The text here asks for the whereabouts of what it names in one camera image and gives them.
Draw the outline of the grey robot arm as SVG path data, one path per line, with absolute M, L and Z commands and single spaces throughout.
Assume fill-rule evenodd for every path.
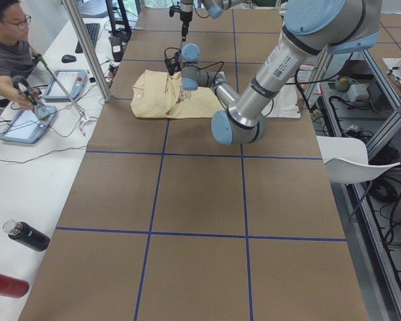
M 164 61 L 170 75 L 181 72 L 183 90 L 210 88 L 225 105 L 211 121 L 218 143 L 248 144 L 264 136 L 267 124 L 262 111 L 306 58 L 323 48 L 329 54 L 346 54 L 373 47 L 381 12 L 381 1 L 288 1 L 279 41 L 242 94 L 221 74 L 199 68 L 200 49 L 194 43 Z
M 236 7 L 241 4 L 248 4 L 251 1 L 243 0 L 205 0 L 200 1 L 200 6 L 207 11 L 206 16 L 201 16 L 202 19 L 210 17 L 211 19 L 217 19 L 222 14 L 232 7 Z M 193 12 L 197 10 L 197 5 L 194 1 L 177 1 L 176 4 L 172 4 L 169 7 L 169 16 L 173 17 L 175 13 L 179 14 L 179 19 L 182 21 L 181 27 L 181 41 L 185 42 L 188 35 L 188 29 L 190 22 L 192 21 Z

